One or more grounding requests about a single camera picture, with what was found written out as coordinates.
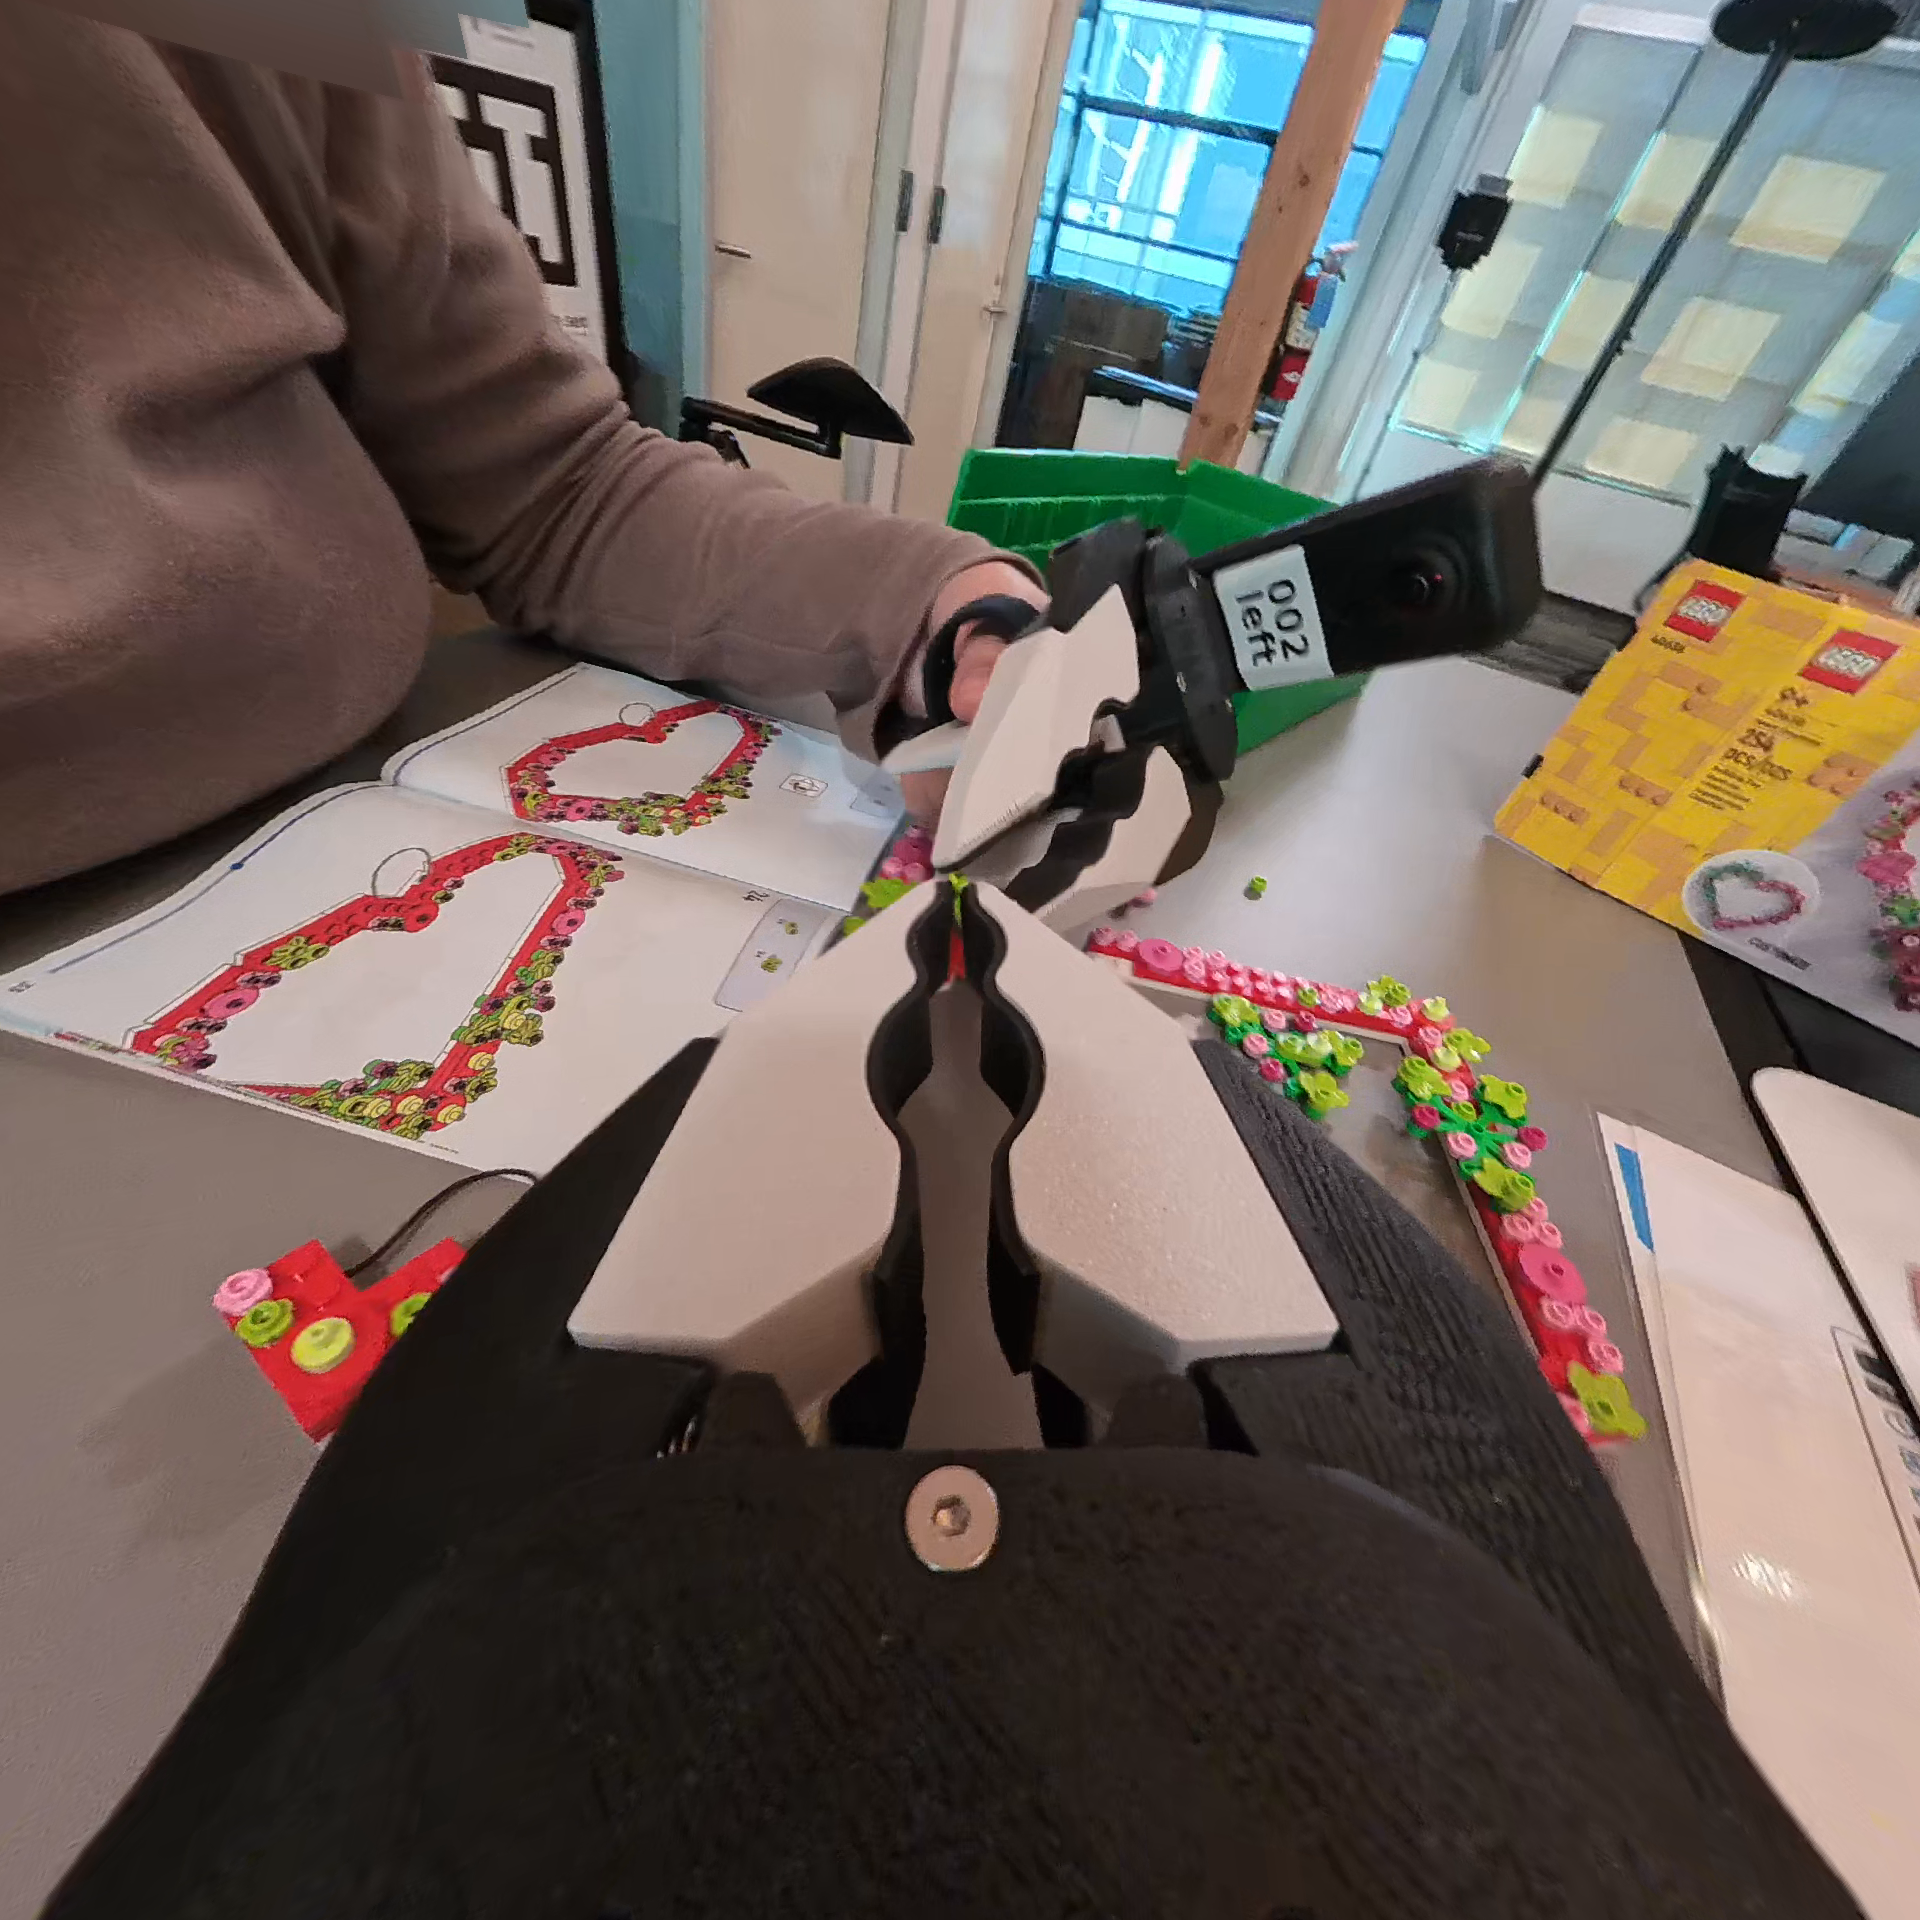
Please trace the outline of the person's torso in brown sweater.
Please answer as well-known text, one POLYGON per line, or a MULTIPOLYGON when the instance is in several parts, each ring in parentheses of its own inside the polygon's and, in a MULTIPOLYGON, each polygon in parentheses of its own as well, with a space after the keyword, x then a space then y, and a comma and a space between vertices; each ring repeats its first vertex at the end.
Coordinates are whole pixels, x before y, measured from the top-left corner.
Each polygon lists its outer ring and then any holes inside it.
POLYGON ((356 91, 3 5, 3 892, 186 831, 524 620, 633 447, 420 58, 356 91))

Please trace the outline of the red fire extinguisher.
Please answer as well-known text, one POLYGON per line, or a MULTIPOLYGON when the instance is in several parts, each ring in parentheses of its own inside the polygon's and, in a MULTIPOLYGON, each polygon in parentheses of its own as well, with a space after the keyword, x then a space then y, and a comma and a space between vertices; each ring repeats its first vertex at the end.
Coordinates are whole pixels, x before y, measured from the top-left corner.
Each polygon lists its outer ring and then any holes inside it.
POLYGON ((1331 316, 1331 303, 1336 301, 1338 283, 1347 273, 1347 253, 1347 245, 1332 245, 1312 256, 1293 287, 1268 370, 1268 397, 1276 407, 1286 407, 1301 391, 1321 324, 1331 316))

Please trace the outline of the white door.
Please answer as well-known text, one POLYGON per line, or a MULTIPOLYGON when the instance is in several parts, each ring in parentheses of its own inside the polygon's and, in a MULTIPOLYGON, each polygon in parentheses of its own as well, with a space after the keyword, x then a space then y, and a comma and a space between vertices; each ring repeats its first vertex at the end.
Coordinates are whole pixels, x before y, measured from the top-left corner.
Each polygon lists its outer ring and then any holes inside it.
POLYGON ((996 422, 1077 3, 704 3, 706 397, 833 357, 904 447, 756 445, 816 500, 942 522, 996 422))

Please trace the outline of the lego instruction booklet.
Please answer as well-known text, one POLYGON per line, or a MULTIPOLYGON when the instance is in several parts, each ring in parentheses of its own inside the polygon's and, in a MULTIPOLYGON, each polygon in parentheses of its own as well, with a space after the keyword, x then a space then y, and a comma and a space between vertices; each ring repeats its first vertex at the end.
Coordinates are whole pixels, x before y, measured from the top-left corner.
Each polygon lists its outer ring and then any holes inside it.
POLYGON ((566 667, 3 980, 3 1026, 472 1171, 547 1171, 817 957, 899 838, 825 732, 566 667))

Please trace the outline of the red flowered lego heart frame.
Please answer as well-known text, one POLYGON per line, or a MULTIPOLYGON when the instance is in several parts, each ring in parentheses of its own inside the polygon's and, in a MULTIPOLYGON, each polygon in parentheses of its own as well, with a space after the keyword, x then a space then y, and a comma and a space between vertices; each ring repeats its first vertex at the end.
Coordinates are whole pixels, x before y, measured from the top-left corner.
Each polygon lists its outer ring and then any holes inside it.
POLYGON ((1390 1070, 1398 1130, 1446 1164, 1541 1377, 1593 1452, 1643 1441, 1623 1349, 1538 1187, 1548 1131, 1531 1093, 1488 1070, 1485 1037, 1392 973, 1356 987, 1238 962, 1221 948, 1099 925, 1088 957, 1173 1015, 1201 1018, 1240 1072, 1313 1124, 1350 1108, 1364 1067, 1390 1070))

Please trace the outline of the wooden post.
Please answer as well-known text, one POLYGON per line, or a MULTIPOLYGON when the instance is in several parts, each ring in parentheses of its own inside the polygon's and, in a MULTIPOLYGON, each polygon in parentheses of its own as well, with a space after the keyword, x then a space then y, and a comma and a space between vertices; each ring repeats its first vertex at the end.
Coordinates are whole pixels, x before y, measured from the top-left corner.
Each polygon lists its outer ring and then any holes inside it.
POLYGON ((1321 3, 1221 305, 1178 464, 1238 464, 1401 3, 1321 3))

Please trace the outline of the black and white marker poster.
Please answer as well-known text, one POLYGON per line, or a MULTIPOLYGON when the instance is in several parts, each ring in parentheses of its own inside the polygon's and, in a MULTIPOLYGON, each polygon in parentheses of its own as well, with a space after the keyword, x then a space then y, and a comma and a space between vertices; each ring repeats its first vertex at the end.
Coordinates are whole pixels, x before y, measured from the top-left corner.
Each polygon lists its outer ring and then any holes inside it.
POLYGON ((536 3, 524 21, 462 13, 458 36, 431 72, 468 167, 532 253, 558 328, 610 363, 584 36, 536 3))

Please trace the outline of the person's left forearm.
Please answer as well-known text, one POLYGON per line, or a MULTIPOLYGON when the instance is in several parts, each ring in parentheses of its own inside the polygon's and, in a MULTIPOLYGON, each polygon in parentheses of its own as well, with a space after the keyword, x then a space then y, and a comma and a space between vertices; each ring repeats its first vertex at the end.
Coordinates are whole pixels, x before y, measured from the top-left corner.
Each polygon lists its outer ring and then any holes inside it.
POLYGON ((922 717, 930 602, 1006 556, 636 426, 488 205, 381 230, 359 264, 393 276, 355 351, 363 442, 443 586, 651 680, 846 732, 922 717))

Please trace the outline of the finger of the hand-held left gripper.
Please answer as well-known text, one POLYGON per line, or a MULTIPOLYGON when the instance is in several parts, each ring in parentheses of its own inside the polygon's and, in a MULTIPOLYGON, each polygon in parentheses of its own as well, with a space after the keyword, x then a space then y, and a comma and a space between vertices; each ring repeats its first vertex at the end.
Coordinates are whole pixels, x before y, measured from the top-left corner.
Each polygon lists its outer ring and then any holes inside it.
POLYGON ((972 857, 972 882, 996 888, 1065 942, 1204 850, 1218 785, 1195 779, 1165 742, 1069 756, 1039 812, 972 857))
POLYGON ((1039 812, 1069 756, 1139 745, 1124 729, 1139 688, 1139 632, 1124 586, 1107 586, 1065 631, 1015 642, 963 729, 933 867, 976 873, 978 850, 1039 812))

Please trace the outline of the green plastic bin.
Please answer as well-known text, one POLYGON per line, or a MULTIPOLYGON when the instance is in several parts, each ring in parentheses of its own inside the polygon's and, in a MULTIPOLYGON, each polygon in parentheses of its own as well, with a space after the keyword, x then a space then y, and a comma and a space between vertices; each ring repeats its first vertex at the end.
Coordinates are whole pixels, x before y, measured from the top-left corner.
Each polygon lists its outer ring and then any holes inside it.
POLYGON ((1086 449, 968 449, 945 523, 1041 568, 1113 517, 1165 528, 1191 556, 1306 522, 1327 502, 1216 464, 1086 449))

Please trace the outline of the person's left hand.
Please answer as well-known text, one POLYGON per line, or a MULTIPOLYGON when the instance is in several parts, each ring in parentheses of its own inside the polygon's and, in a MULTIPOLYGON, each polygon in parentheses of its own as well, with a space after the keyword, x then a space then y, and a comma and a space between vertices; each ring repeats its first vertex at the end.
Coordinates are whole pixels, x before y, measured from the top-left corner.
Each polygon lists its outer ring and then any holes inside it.
POLYGON ((1020 562, 953 572, 930 602, 919 666, 922 715, 972 722, 1004 651, 1047 622, 1047 588, 1020 562))

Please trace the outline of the black pole stand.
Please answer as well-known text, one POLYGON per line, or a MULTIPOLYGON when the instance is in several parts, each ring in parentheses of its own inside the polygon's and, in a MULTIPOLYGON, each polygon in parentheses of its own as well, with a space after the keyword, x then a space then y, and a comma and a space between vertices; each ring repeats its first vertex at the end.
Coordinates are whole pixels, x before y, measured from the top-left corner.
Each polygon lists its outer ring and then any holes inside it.
POLYGON ((1741 140, 1752 129, 1771 91, 1786 76, 1793 62, 1833 62, 1874 51, 1898 28, 1900 9, 1891 3, 1718 3, 1709 16, 1709 36, 1718 47, 1740 54, 1755 58, 1762 65, 1755 80, 1740 99, 1724 133, 1714 140, 1709 155, 1701 160, 1687 197, 1672 215, 1666 235, 1647 261, 1643 273, 1635 279, 1630 297, 1624 301, 1619 320, 1612 324, 1602 344, 1596 348, 1593 365, 1587 367, 1578 391, 1568 402, 1568 408, 1552 427, 1548 442, 1531 462, 1526 487, 1541 494, 1544 483, 1557 470, 1561 453, 1568 449, 1576 427, 1582 426, 1587 408, 1593 407, 1597 391, 1613 370, 1619 354, 1630 347, 1630 339, 1643 320, 1647 305, 1658 294, 1664 279, 1673 267, 1680 252, 1684 249, 1698 215, 1714 197, 1714 187, 1737 155, 1741 140))

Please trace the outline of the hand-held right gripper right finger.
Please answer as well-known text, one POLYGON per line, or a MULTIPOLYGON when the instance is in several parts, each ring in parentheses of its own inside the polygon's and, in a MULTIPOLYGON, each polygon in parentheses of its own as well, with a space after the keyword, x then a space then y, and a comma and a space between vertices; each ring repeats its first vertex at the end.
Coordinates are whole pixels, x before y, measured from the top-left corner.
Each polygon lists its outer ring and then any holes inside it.
POLYGON ((1045 1442, 1129 1387, 1332 1352, 1338 1318, 1188 1033, 996 887, 963 892, 990 1162, 990 1314, 1045 1442))

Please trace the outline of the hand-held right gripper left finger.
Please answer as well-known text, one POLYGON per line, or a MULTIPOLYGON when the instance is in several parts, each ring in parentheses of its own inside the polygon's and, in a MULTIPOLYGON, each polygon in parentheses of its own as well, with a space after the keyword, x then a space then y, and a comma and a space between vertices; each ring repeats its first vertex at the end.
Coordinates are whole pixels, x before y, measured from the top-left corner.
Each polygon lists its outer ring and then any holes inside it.
POLYGON ((734 1018, 566 1332, 777 1379, 833 1442, 903 1442, 925 1374, 919 1164, 956 894, 919 883, 734 1018))

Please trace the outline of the yellow lego box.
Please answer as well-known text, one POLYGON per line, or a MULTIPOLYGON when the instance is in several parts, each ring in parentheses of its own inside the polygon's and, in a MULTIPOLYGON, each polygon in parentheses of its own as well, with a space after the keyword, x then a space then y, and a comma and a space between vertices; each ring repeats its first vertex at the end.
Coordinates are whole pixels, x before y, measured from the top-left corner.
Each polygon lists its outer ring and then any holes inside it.
POLYGON ((1680 564, 1497 831, 1912 1047, 1917 620, 1680 564))

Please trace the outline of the white flat device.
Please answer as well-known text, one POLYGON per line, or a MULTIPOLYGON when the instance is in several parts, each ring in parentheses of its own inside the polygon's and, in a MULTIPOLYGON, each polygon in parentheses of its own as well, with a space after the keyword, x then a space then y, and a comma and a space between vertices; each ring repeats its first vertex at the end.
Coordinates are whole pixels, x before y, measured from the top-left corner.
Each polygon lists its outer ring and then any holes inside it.
POLYGON ((1917 1402, 1917 1119, 1793 1070, 1759 1070, 1747 1092, 1870 1337, 1917 1402))

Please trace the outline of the white paper sheet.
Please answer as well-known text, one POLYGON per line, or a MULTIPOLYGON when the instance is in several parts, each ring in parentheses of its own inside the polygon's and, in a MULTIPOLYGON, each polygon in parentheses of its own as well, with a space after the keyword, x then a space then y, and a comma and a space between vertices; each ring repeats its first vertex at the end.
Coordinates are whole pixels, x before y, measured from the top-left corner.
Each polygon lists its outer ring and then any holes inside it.
POLYGON ((1917 1914, 1917 1427, 1804 1210, 1600 1115, 1721 1707, 1867 1918, 1917 1914))

